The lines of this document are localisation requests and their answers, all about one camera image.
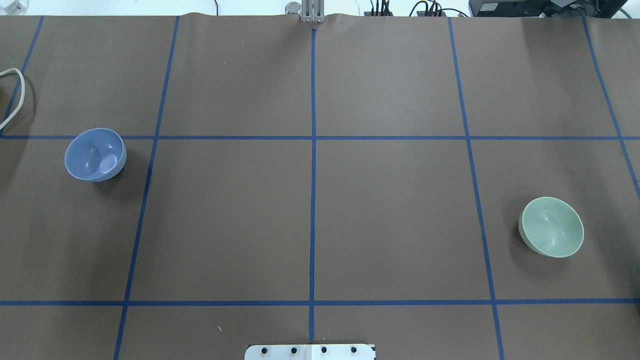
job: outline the blue grid line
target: blue grid line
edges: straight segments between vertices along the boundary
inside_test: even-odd
[[[156,156],[156,149],[158,143],[158,135],[160,134],[160,126],[162,124],[162,114],[164,111],[164,100],[166,99],[166,89],[169,85],[169,77],[171,75],[171,65],[173,62],[173,51],[175,50],[175,39],[178,34],[178,25],[180,24],[180,17],[175,17],[175,24],[173,25],[173,37],[171,41],[171,49],[169,50],[169,60],[166,64],[166,74],[164,75],[164,85],[162,89],[162,96],[160,98],[160,106],[158,108],[158,118],[156,121],[156,134],[154,138],[153,146],[151,147],[151,156],[149,157],[149,166],[147,170],[147,180],[145,182],[145,190],[142,195],[142,204],[140,206],[140,216],[138,218],[138,228],[136,230],[136,239],[133,244],[133,252],[131,254],[131,264],[129,265],[129,276],[127,277],[127,287],[125,289],[124,303],[122,304],[122,314],[120,315],[120,326],[118,327],[118,337],[116,339],[116,347],[113,354],[113,359],[118,360],[120,357],[120,346],[122,345],[122,335],[124,333],[124,325],[127,319],[127,310],[129,307],[129,297],[131,296],[131,284],[133,282],[133,273],[136,269],[136,259],[138,257],[138,246],[140,245],[140,235],[142,233],[142,224],[145,219],[145,210],[147,208],[147,199],[149,195],[149,187],[151,185],[151,174],[154,169],[154,158]]]
[[[469,306],[469,305],[640,304],[639,298],[471,299],[471,300],[314,300],[316,306]],[[123,306],[124,301],[0,300],[0,306]],[[130,300],[127,306],[234,307],[308,306],[308,300]]]
[[[316,328],[316,28],[311,29],[311,209],[309,234],[309,343]]]
[[[640,186],[638,185],[636,172],[634,171],[634,167],[631,165],[631,159],[629,158],[629,153],[627,152],[627,146],[625,145],[624,138],[622,137],[622,131],[620,130],[620,125],[618,124],[618,119],[616,118],[616,112],[613,110],[613,105],[611,104],[611,99],[609,98],[607,87],[604,85],[604,79],[602,79],[602,73],[600,72],[600,66],[598,66],[598,59],[596,59],[596,52],[593,50],[593,43],[591,42],[591,33],[589,32],[589,26],[587,25],[587,18],[585,16],[582,17],[582,26],[584,26],[584,34],[587,36],[589,51],[591,51],[591,59],[593,60],[593,66],[596,70],[596,74],[598,75],[598,80],[600,82],[600,87],[602,88],[602,93],[604,94],[604,99],[607,101],[607,107],[609,108],[611,121],[613,121],[613,126],[616,128],[616,133],[618,134],[618,140],[620,141],[620,147],[622,148],[622,153],[625,155],[625,160],[627,161],[627,167],[629,169],[629,174],[631,175],[631,181],[633,181],[633,184],[636,188],[636,195],[640,199]]]
[[[7,140],[73,140],[77,135],[0,135]],[[617,141],[618,136],[511,136],[511,135],[122,135],[124,140],[544,140],[544,141]],[[624,140],[640,140],[640,136],[623,136]]]
[[[22,64],[22,68],[20,69],[23,75],[27,71],[27,65],[29,64],[29,60],[31,59],[33,48],[36,46],[36,40],[38,40],[38,35],[40,34],[40,29],[42,29],[43,22],[44,22],[44,16],[41,16],[40,20],[38,21],[38,26],[36,27],[36,31],[33,33],[33,38],[31,39],[31,45],[29,45],[29,51],[27,51],[27,56],[24,57],[24,63]],[[19,83],[20,83],[20,79],[16,80],[15,87],[13,88],[13,93],[11,94],[11,99],[9,100],[9,104],[6,107],[6,113],[4,113],[3,119],[8,118],[9,114],[11,113],[11,108],[13,107],[15,96],[18,94]],[[3,132],[4,132],[4,129],[0,129],[0,136],[2,136]]]
[[[478,190],[478,183],[476,177],[476,164],[474,163],[473,150],[471,148],[471,139],[469,137],[469,125],[467,121],[467,109],[465,107],[465,97],[462,91],[462,81],[460,79],[460,67],[458,65],[458,54],[456,52],[456,40],[453,33],[453,25],[451,18],[447,18],[449,23],[449,37],[451,38],[451,52],[453,55],[453,65],[456,71],[456,82],[458,84],[458,97],[460,98],[460,111],[462,113],[462,123],[465,128],[465,136],[467,137],[467,152],[469,156],[469,166],[471,167],[471,180],[474,185],[474,195],[476,196],[476,209],[478,213],[478,221],[480,222],[480,230],[482,234],[482,243],[484,250],[484,265],[486,267],[486,277],[489,285],[489,294],[491,295],[492,310],[493,310],[493,324],[495,326],[495,337],[498,345],[498,355],[500,360],[504,360],[504,347],[502,346],[502,334],[500,331],[500,318],[498,316],[498,306],[495,303],[495,290],[493,289],[493,275],[491,271],[491,261],[489,258],[489,246],[486,242],[486,231],[484,230],[484,218],[482,214],[482,204],[480,202],[480,193]]]

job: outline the bowl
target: bowl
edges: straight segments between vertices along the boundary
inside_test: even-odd
[[[538,197],[528,203],[520,214],[518,229],[533,251],[552,258],[575,254],[584,240],[578,213],[555,197]]]
[[[69,174],[84,181],[111,179],[122,170],[125,161],[127,149],[120,135],[102,127],[78,135],[65,154]]]

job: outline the horizontal blue line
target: horizontal blue line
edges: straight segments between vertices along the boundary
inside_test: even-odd
[[[0,135],[7,140],[73,140],[77,135]],[[313,136],[279,135],[123,135],[125,140],[312,140]],[[619,140],[617,136],[510,136],[510,135],[429,135],[429,136],[317,136],[316,140]],[[626,136],[624,140],[640,140]]]
[[[122,306],[122,301],[0,300],[0,306]]]
[[[308,300],[129,301],[129,306],[307,306]]]
[[[640,304],[639,298],[590,299],[490,299],[478,300],[315,300],[316,306],[453,306],[544,304]],[[0,306],[122,306],[122,301],[94,300],[0,300]],[[308,300],[255,301],[129,301],[129,306],[307,306]]]

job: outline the white cord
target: white cord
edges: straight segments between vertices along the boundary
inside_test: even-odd
[[[9,124],[9,121],[11,121],[11,119],[13,119],[15,114],[17,114],[18,111],[20,111],[20,109],[22,108],[22,103],[24,103],[24,76],[22,75],[22,72],[20,70],[16,69],[15,67],[12,67],[12,68],[10,68],[8,70],[0,72],[0,76],[7,75],[7,74],[12,73],[12,72],[18,74],[18,76],[20,77],[20,84],[22,85],[21,86],[21,91],[20,91],[20,101],[18,102],[18,106],[15,107],[15,110],[9,115],[9,117],[6,118],[2,122],[2,124],[0,124],[0,130],[2,130],[5,127],[5,125]]]

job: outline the white sticker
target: white sticker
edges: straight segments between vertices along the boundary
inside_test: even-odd
[[[492,12],[498,7],[498,3],[484,3],[480,6],[482,12]]]

